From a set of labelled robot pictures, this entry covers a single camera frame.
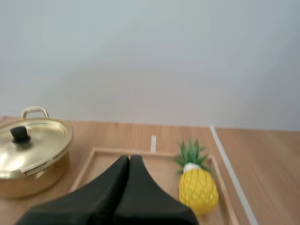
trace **toy pineapple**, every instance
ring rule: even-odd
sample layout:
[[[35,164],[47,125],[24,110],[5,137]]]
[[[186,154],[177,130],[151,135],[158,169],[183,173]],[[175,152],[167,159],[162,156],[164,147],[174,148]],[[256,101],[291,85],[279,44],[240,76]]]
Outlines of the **toy pineapple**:
[[[204,165],[208,155],[203,157],[199,155],[203,149],[199,146],[198,139],[194,145],[189,140],[188,148],[182,142],[181,155],[174,158],[183,166],[183,174],[179,183],[179,201],[198,215],[213,211],[219,197],[216,184],[208,172],[209,168]]]

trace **white strip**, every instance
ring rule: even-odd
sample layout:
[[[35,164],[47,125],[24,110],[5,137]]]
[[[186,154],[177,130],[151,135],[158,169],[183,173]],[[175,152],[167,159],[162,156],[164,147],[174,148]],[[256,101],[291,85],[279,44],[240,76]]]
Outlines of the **white strip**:
[[[220,139],[216,133],[216,130],[215,130],[215,126],[211,126],[210,127],[210,131],[212,133],[212,136],[217,144],[217,147],[219,149],[219,152],[220,152],[220,155],[225,163],[225,166],[229,172],[229,175],[231,177],[231,180],[233,182],[233,185],[235,187],[235,190],[236,192],[238,193],[238,196],[240,198],[240,202],[242,203],[242,206],[244,207],[244,210],[245,210],[245,213],[248,217],[248,220],[250,222],[251,225],[259,225],[257,220],[256,220],[256,217],[251,209],[251,206],[247,200],[247,197],[245,196],[245,193],[242,189],[242,187],[240,186],[240,182],[237,178],[237,176],[235,175],[235,172],[233,170],[233,167],[231,166],[231,163],[228,159],[228,156],[226,155],[225,151],[224,151],[224,148],[222,146],[222,143],[220,142]]]
[[[152,135],[151,136],[151,152],[156,152],[156,136]]]

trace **white wall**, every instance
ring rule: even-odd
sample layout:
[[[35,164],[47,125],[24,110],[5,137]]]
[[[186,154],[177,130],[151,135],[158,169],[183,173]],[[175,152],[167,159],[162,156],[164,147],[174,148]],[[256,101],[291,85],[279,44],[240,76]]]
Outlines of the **white wall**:
[[[0,0],[0,114],[300,129],[299,0]]]

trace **gold pot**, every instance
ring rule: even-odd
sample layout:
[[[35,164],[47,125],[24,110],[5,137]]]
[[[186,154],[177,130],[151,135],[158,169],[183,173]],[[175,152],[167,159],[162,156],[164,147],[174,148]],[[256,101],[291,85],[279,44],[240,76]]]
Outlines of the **gold pot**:
[[[42,111],[44,118],[27,118]],[[50,187],[69,167],[72,126],[42,107],[22,110],[22,120],[0,127],[0,197],[19,198]]]

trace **pot handle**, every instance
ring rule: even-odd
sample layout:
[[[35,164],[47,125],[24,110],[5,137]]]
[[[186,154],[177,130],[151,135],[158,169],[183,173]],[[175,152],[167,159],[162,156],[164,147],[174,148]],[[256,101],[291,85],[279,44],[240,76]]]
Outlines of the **pot handle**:
[[[31,112],[40,112],[42,111],[43,114],[45,115],[46,118],[49,117],[48,112],[46,111],[46,109],[40,107],[40,106],[32,106],[32,107],[27,107],[25,109],[22,110],[21,112],[21,117],[23,119],[26,119],[27,113],[31,113]]]

